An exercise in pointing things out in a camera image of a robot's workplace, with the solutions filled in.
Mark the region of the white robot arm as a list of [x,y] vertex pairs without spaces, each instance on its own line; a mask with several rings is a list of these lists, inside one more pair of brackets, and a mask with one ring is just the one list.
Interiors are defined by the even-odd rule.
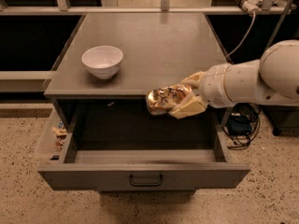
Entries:
[[182,82],[190,85],[192,92],[170,110],[176,119],[203,113],[209,106],[299,106],[299,41],[278,42],[258,60],[215,65]]

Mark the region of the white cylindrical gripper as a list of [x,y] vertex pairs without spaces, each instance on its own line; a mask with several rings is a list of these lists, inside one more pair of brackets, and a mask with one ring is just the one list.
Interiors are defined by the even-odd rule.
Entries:
[[176,119],[184,119],[205,112],[207,104],[214,108],[235,106],[225,89],[225,76],[231,67],[229,63],[214,65],[206,72],[199,71],[182,79],[182,84],[193,89],[199,88],[202,96],[188,95],[179,105],[172,108],[169,114]]

